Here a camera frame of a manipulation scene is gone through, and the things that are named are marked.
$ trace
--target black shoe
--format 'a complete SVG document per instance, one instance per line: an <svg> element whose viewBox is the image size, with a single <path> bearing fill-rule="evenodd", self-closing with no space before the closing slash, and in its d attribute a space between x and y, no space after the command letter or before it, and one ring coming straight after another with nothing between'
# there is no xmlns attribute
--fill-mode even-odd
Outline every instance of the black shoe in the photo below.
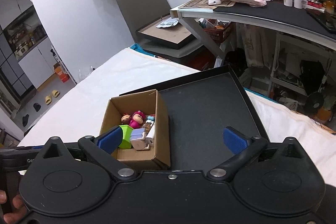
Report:
<svg viewBox="0 0 336 224"><path fill-rule="evenodd" d="M26 116L22 117L22 125L23 125L23 127L25 127L28 124L28 118L29 118L29 114L27 114Z"/></svg>
<svg viewBox="0 0 336 224"><path fill-rule="evenodd" d="M41 109L41 105L38 104L38 103L35 103L35 104L33 105L33 107L34 107L34 109L36 110L36 112L38 112L38 111Z"/></svg>

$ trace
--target slipper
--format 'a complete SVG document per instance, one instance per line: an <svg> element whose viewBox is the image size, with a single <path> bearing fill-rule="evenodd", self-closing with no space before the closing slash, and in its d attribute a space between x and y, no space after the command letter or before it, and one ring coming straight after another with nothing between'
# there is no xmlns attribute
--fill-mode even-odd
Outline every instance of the slipper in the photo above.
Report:
<svg viewBox="0 0 336 224"><path fill-rule="evenodd" d="M29 114L27 114L26 116L22 117L22 125L23 125L23 127L25 127L28 124L28 118L29 118Z"/></svg>
<svg viewBox="0 0 336 224"><path fill-rule="evenodd" d="M51 101L52 101L52 98L51 98L50 95L48 95L47 97L45 97L45 103L46 103L47 105L49 105L49 104L51 103Z"/></svg>
<svg viewBox="0 0 336 224"><path fill-rule="evenodd" d="M58 90L53 90L51 94L56 98L60 92Z"/></svg>
<svg viewBox="0 0 336 224"><path fill-rule="evenodd" d="M34 103L33 107L36 110L36 112L38 112L41 109L41 105L38 103Z"/></svg>

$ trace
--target human hand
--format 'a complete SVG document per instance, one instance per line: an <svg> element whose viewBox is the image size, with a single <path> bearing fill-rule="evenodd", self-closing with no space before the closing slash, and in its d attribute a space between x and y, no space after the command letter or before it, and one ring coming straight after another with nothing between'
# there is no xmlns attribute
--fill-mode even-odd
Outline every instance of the human hand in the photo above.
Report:
<svg viewBox="0 0 336 224"><path fill-rule="evenodd" d="M5 204L7 201L7 195L5 191L0 190L0 204ZM7 224L14 224L16 221L23 218L26 214L27 209L22 200L21 195L16 195L13 198L13 206L15 207L15 211L13 213L4 214L3 219Z"/></svg>

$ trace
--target yellow slipper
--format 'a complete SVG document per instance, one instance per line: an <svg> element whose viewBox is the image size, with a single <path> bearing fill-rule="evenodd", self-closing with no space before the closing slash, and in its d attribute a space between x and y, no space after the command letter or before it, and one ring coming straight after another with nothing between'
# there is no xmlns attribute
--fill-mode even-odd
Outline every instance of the yellow slipper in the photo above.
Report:
<svg viewBox="0 0 336 224"><path fill-rule="evenodd" d="M51 103L52 100L53 100L53 99L51 98L50 95L48 95L47 97L45 97L45 103L46 103L47 105L49 105L49 104Z"/></svg>
<svg viewBox="0 0 336 224"><path fill-rule="evenodd" d="M58 90L53 90L51 94L56 98L60 92Z"/></svg>

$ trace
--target white bed sheet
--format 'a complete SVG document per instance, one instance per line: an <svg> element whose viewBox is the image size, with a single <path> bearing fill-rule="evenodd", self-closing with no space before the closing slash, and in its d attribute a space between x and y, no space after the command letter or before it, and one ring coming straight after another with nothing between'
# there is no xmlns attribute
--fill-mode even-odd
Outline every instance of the white bed sheet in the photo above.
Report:
<svg viewBox="0 0 336 224"><path fill-rule="evenodd" d="M50 137L76 142L98 136L108 100L119 94L181 77L197 70L126 48L65 94L37 122L20 146L42 145ZM326 183L336 186L336 136L310 118L251 92L249 95L272 142L299 140Z"/></svg>

